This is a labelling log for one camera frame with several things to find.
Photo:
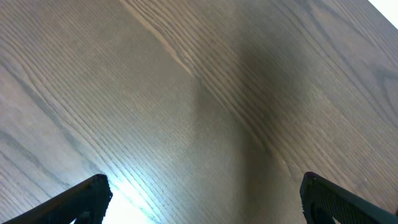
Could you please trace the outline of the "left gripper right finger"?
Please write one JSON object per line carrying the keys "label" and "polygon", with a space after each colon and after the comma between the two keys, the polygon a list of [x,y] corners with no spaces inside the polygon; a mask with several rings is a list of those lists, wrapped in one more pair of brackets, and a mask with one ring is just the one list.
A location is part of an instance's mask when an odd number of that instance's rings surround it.
{"label": "left gripper right finger", "polygon": [[300,186],[304,217],[309,224],[397,224],[397,215],[352,194],[314,172]]}

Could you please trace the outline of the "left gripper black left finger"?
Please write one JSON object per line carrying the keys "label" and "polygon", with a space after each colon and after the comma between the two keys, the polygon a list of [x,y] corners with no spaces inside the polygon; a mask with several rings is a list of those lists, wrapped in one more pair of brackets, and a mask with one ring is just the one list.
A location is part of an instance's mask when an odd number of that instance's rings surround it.
{"label": "left gripper black left finger", "polygon": [[101,224],[112,196],[107,176],[96,174],[4,224]]}

